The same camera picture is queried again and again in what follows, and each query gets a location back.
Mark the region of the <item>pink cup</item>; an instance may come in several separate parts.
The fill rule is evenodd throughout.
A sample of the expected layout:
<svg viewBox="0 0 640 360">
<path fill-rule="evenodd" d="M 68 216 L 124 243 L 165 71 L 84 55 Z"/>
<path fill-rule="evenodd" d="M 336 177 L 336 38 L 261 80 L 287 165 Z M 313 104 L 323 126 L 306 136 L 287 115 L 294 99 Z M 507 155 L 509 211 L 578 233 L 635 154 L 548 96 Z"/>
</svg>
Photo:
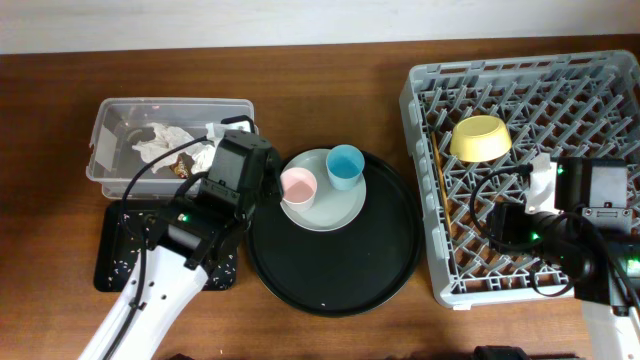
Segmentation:
<svg viewBox="0 0 640 360">
<path fill-rule="evenodd" d="M 284 203 L 295 212 L 304 212 L 314 203 L 318 183 L 314 174 L 302 167 L 285 170 L 280 177 Z"/>
</svg>

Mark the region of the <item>grey plate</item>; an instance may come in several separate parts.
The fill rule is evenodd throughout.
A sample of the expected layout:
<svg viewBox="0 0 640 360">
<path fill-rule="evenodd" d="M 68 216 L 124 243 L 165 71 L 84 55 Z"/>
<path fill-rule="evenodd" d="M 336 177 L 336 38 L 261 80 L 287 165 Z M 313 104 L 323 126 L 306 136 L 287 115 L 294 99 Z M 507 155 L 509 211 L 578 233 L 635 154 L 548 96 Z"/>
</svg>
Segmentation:
<svg viewBox="0 0 640 360">
<path fill-rule="evenodd" d="M 303 212 L 296 212 L 284 201 L 281 208 L 297 226 L 310 231 L 328 232 L 351 223 L 364 207 L 366 200 L 366 180 L 361 175 L 350 190 L 338 190 L 330 182 L 326 166 L 329 149 L 312 149 L 286 161 L 285 170 L 302 167 L 316 178 L 318 189 L 313 205 Z"/>
</svg>

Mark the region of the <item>blue cup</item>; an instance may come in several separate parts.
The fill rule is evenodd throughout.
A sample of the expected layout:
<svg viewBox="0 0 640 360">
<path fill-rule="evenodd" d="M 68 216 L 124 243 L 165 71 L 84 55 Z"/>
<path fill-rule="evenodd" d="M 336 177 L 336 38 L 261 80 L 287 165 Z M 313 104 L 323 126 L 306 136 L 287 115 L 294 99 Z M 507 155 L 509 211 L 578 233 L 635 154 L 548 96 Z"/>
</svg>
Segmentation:
<svg viewBox="0 0 640 360">
<path fill-rule="evenodd" d="M 341 191 L 354 188 L 364 170 L 365 159 L 355 146 L 343 144 L 333 147 L 326 158 L 331 185 Z"/>
</svg>

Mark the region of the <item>white tissue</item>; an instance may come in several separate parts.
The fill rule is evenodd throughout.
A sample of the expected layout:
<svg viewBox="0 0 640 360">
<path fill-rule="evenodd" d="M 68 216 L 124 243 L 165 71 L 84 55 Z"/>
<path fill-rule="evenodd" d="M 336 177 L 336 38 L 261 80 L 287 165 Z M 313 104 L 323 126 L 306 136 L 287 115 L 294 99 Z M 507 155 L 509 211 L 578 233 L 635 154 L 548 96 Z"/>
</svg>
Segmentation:
<svg viewBox="0 0 640 360">
<path fill-rule="evenodd" d="M 155 137 L 149 141 L 139 141 L 132 146 L 133 150 L 140 153 L 141 159 L 145 163 L 150 163 L 164 153 L 194 140 L 191 134 L 179 127 L 166 126 L 159 123 L 152 123 L 151 127 Z M 164 167 L 175 165 L 178 162 L 178 157 L 183 154 L 188 155 L 193 160 L 193 165 L 190 169 L 191 173 L 206 171 L 212 165 L 215 151 L 216 149 L 213 145 L 196 143 L 159 161 L 151 167 L 151 171 L 157 173 Z"/>
</svg>

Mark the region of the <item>yellow bowl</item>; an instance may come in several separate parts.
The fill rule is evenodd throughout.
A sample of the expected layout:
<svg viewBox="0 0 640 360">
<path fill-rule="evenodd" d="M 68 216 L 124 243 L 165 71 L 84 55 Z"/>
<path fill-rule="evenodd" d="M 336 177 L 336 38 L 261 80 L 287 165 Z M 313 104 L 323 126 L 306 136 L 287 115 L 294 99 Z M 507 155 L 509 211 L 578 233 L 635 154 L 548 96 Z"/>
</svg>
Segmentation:
<svg viewBox="0 0 640 360">
<path fill-rule="evenodd" d="M 461 162 L 480 163 L 505 155 L 511 147 L 512 140 L 503 120 L 478 115 L 455 125 L 449 151 Z"/>
</svg>

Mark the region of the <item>wooden chopstick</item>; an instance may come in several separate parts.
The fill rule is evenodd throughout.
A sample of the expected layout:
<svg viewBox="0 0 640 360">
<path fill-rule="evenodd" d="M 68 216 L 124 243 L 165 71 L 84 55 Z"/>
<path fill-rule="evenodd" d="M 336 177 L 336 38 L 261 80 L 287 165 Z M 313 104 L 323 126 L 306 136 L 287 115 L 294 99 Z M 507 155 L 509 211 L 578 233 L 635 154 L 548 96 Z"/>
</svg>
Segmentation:
<svg viewBox="0 0 640 360">
<path fill-rule="evenodd" d="M 450 220 L 450 216 L 449 216 L 449 207 L 448 207 L 448 197 L 447 197 L 447 193 L 446 193 L 446 187 L 445 187 L 445 180 L 444 180 L 444 174 L 442 171 L 442 162 L 441 162 L 441 158 L 440 158 L 440 153 L 439 153 L 439 148 L 438 148 L 438 144 L 437 144 L 437 138 L 436 138 L 436 134 L 435 132 L 431 132 L 431 142 L 433 145 L 433 152 L 434 152 L 434 160 L 436 163 L 436 171 L 437 171 L 437 175 L 438 175 L 438 181 L 440 184 L 440 194 L 441 194 L 441 203 L 443 206 L 443 212 L 444 212 L 444 218 L 445 218 L 445 223 L 446 223 L 446 231 L 447 231 L 447 236 L 449 238 L 451 238 L 452 232 L 451 232 L 451 220 Z"/>
</svg>

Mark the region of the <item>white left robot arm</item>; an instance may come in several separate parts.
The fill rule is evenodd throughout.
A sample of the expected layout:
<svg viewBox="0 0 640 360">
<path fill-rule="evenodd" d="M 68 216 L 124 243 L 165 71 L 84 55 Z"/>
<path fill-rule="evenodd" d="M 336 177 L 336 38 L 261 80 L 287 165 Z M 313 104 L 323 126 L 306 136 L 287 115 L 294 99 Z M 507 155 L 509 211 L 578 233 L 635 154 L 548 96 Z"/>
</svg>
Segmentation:
<svg viewBox="0 0 640 360">
<path fill-rule="evenodd" d="M 255 210 L 283 198 L 281 157 L 264 137 L 228 130 L 212 167 L 192 175 L 130 236 L 140 252 L 81 356 L 150 359 L 173 322 L 236 252 Z"/>
</svg>

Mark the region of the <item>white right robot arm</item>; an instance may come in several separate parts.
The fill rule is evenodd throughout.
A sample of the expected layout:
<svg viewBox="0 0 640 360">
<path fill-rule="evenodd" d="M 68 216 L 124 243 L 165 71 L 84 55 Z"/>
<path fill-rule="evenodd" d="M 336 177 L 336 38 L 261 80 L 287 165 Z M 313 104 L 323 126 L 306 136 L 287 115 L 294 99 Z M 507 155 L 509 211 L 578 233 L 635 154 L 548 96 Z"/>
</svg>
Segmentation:
<svg viewBox="0 0 640 360">
<path fill-rule="evenodd" d="M 597 359 L 639 356 L 639 237 L 622 159 L 547 154 L 502 169 L 529 179 L 522 203 L 498 202 L 478 229 L 502 254 L 529 255 L 568 276 Z"/>
</svg>

